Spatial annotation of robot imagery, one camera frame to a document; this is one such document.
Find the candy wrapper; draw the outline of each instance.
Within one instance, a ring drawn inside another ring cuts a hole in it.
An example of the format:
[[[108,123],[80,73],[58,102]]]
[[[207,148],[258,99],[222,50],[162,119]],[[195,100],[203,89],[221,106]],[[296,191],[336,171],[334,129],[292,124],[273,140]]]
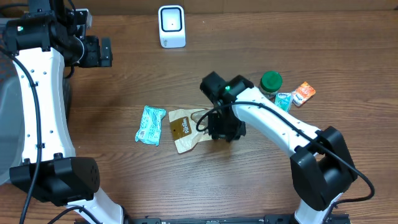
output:
[[[136,134],[136,142],[140,140],[145,144],[158,146],[162,133],[162,119],[165,115],[166,110],[164,109],[145,106],[141,124]]]
[[[296,106],[301,106],[315,93],[316,91],[314,88],[312,88],[312,86],[310,86],[307,82],[304,82],[293,92],[293,103]]]
[[[197,121],[207,112],[206,109],[179,109],[169,112],[170,128],[178,153],[187,152],[198,142],[207,141],[211,136],[206,132],[198,132]],[[199,125],[200,129],[207,126],[207,118]]]
[[[275,105],[286,112],[289,112],[290,107],[292,106],[292,101],[292,93],[278,93],[275,96]]]

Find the wall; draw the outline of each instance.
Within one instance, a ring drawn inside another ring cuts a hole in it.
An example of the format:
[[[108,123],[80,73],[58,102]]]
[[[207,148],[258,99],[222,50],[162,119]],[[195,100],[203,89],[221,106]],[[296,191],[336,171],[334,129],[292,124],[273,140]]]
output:
[[[26,0],[5,0],[26,2]],[[73,0],[94,15],[156,14],[160,6],[179,4],[186,13],[272,11],[393,10],[398,0]]]

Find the jar with green lid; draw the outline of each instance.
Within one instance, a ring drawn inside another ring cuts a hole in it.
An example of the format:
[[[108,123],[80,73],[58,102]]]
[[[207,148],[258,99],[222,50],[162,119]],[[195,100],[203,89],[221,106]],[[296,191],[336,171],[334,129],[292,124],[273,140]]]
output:
[[[275,71],[269,71],[262,76],[259,89],[266,98],[271,99],[276,96],[281,86],[282,76]]]

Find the gray plastic object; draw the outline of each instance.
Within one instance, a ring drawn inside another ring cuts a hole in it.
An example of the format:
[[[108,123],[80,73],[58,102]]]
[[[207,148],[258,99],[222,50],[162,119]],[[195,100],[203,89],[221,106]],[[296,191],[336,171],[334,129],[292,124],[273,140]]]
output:
[[[0,34],[7,19],[0,19]],[[4,47],[0,36],[0,47]],[[9,168],[22,164],[24,115],[19,79],[12,61],[0,53],[0,185],[9,183]]]

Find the light blue plastic wrapper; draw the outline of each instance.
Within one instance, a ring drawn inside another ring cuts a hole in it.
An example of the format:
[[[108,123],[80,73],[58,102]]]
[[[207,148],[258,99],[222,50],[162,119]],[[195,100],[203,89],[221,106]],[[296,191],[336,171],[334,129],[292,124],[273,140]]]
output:
[[[141,125],[136,134],[136,142],[140,140],[145,144],[154,144],[158,146],[160,134],[162,133],[162,119],[165,115],[166,110],[164,109],[145,106],[141,118]]]

